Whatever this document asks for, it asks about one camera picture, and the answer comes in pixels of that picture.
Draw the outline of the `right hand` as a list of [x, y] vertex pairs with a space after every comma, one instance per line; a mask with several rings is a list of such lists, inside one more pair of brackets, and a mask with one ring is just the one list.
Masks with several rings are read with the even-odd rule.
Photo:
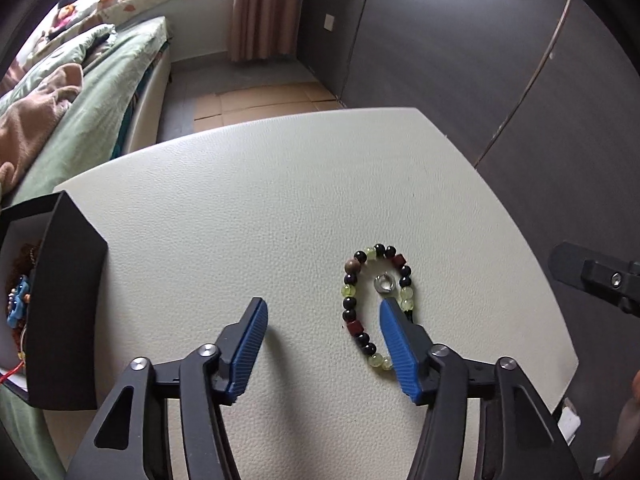
[[631, 383], [632, 397], [618, 418], [610, 457], [599, 474], [600, 479], [639, 478], [639, 376]]

